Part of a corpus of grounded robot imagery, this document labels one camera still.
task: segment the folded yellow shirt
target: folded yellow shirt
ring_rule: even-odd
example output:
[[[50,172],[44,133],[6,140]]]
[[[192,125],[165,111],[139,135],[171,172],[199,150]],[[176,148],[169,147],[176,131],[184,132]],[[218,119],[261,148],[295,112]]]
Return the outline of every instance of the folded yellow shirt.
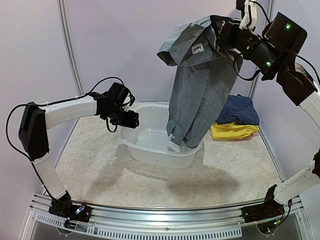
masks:
[[[238,125],[236,122],[229,124],[217,124],[215,122],[210,131],[213,140],[243,139],[254,132],[258,132],[259,128],[255,125]]]

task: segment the black cable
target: black cable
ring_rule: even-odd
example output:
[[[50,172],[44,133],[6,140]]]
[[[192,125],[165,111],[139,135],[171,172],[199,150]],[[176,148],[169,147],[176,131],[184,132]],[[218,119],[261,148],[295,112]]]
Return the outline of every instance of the black cable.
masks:
[[[118,125],[115,125],[114,130],[111,131],[111,130],[110,130],[110,127],[109,127],[109,120],[108,120],[108,118],[105,120],[105,122],[106,122],[106,128],[108,129],[108,131],[109,131],[110,133],[115,133],[115,132],[117,131]]]
[[[261,72],[261,70],[256,71],[252,77],[250,78],[244,78],[242,76],[239,75],[239,71],[238,71],[238,66],[237,66],[237,59],[242,55],[242,53],[239,53],[233,60],[232,66],[233,66],[233,70],[234,72],[237,74],[237,76],[245,81],[253,81],[257,75]]]
[[[318,83],[319,83],[319,87],[320,87],[320,77],[319,77],[319,74],[316,70],[316,68],[307,60],[305,59],[304,57],[300,56],[300,55],[297,55],[298,58],[302,59],[303,61],[305,61],[307,64],[309,64],[309,66],[313,69],[315,75],[316,75],[316,79],[318,80]]]
[[[125,86],[124,82],[123,82],[119,77],[117,77],[117,76],[109,76],[109,77],[106,77],[106,78],[98,81],[98,82],[96,83],[96,85],[94,85],[94,87],[93,87],[88,93],[86,93],[86,94],[92,93],[93,90],[95,90],[95,88],[96,88],[100,83],[102,83],[103,81],[108,80],[108,79],[118,79],[118,80],[122,83],[122,85]]]
[[[284,221],[289,217],[290,211],[291,211],[291,207],[292,207],[292,199],[289,200],[288,206],[289,206],[289,211],[288,211],[288,213],[286,214],[285,218],[284,218],[278,225],[276,225],[277,227],[280,226],[281,224],[283,224]]]
[[[253,3],[254,3],[254,4],[257,4],[257,5],[261,8],[261,10],[262,10],[262,12],[263,12],[263,14],[264,14],[264,16],[265,16],[268,24],[270,24],[270,19],[269,19],[267,13],[266,13],[266,10],[264,9],[264,7],[263,7],[259,2],[257,2],[257,1],[253,1]]]
[[[124,82],[123,82],[119,77],[117,77],[117,76],[109,76],[109,77],[106,77],[106,78],[98,81],[98,82],[94,85],[94,87],[93,87],[89,92],[85,93],[84,95],[81,95],[81,96],[78,96],[78,97],[73,97],[73,98],[68,98],[68,99],[64,99],[64,100],[59,100],[59,101],[53,101],[53,102],[50,102],[50,103],[48,103],[48,104],[36,104],[35,106],[37,106],[37,107],[45,107],[45,106],[50,106],[50,105],[53,105],[53,104],[61,104],[61,103],[65,103],[65,102],[69,102],[69,101],[73,101],[73,100],[77,100],[77,99],[82,99],[82,98],[88,96],[90,93],[92,93],[92,92],[94,91],[94,89],[95,89],[100,83],[102,83],[102,82],[104,82],[104,81],[106,81],[106,80],[109,80],[109,79],[117,79],[117,80],[119,80],[119,81],[121,82],[121,84],[122,84],[123,86],[125,86]]]

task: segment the folded clothing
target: folded clothing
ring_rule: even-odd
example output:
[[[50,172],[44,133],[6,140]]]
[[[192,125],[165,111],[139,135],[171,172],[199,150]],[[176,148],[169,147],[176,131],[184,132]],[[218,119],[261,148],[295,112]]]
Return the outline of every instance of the folded clothing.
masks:
[[[216,119],[218,124],[259,125],[259,116],[250,97],[230,95]]]
[[[211,137],[213,140],[243,139],[258,131],[258,126],[239,125],[236,122],[228,124],[217,124],[215,122],[210,128]]]

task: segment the folded blue shirt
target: folded blue shirt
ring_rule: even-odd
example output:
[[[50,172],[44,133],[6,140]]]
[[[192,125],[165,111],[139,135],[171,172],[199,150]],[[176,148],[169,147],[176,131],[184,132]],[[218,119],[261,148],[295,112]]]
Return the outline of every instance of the folded blue shirt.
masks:
[[[259,125],[260,120],[250,97],[230,95],[216,122],[218,124],[237,122],[240,125]]]

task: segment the beige carpet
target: beige carpet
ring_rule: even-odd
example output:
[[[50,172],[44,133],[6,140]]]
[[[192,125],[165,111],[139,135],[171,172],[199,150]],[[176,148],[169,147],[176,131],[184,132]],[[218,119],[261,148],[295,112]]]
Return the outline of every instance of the beige carpet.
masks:
[[[208,133],[191,166],[174,169],[134,160],[120,129],[108,132],[97,116],[79,120],[56,170],[73,200],[138,208],[229,205],[264,198],[280,182],[259,135],[225,142]]]

